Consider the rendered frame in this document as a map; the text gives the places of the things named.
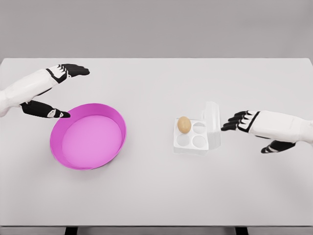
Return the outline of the round pink shallow bowl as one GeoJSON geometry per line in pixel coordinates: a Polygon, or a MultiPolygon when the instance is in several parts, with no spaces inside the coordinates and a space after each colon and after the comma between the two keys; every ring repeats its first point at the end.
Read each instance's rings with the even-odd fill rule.
{"type": "Polygon", "coordinates": [[[59,119],[50,135],[50,149],[63,166],[90,170],[104,166],[122,149],[127,126],[113,107],[89,103],[69,110],[70,117],[59,119]]]}

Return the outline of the clear four-slot egg box tray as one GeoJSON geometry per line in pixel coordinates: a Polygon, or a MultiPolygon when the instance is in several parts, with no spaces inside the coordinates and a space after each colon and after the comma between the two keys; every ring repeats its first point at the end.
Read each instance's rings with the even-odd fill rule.
{"type": "Polygon", "coordinates": [[[179,130],[178,120],[175,119],[174,125],[174,153],[206,155],[209,150],[206,122],[191,119],[191,129],[185,134],[179,130]]]}

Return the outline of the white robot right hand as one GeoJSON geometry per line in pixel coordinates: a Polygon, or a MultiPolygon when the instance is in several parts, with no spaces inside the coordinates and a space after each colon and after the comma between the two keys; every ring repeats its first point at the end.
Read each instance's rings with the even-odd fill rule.
{"type": "Polygon", "coordinates": [[[229,118],[222,131],[239,130],[256,137],[271,139],[261,153],[277,153],[304,141],[308,121],[300,117],[271,111],[240,111],[229,118]]]}

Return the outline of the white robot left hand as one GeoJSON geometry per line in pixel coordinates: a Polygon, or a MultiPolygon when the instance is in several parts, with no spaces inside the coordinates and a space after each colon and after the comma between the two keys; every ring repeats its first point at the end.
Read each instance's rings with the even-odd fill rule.
{"type": "Polygon", "coordinates": [[[8,105],[40,118],[69,118],[70,114],[33,98],[50,91],[54,86],[76,76],[89,75],[89,70],[76,64],[58,64],[27,75],[4,89],[8,105]]]}

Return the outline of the clear egg box lid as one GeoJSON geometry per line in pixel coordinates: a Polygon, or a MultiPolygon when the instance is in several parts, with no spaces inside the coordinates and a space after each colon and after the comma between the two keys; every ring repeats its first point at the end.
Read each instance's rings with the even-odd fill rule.
{"type": "Polygon", "coordinates": [[[209,150],[216,149],[221,145],[221,121],[218,104],[213,101],[207,101],[202,117],[207,126],[209,150]]]}

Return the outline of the brown egg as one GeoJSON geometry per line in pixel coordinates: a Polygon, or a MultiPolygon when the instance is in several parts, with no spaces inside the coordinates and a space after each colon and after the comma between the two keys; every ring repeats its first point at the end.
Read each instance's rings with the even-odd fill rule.
{"type": "Polygon", "coordinates": [[[192,126],[191,121],[188,117],[182,116],[178,119],[177,127],[181,133],[183,134],[189,133],[191,130],[191,126],[192,126]]]}

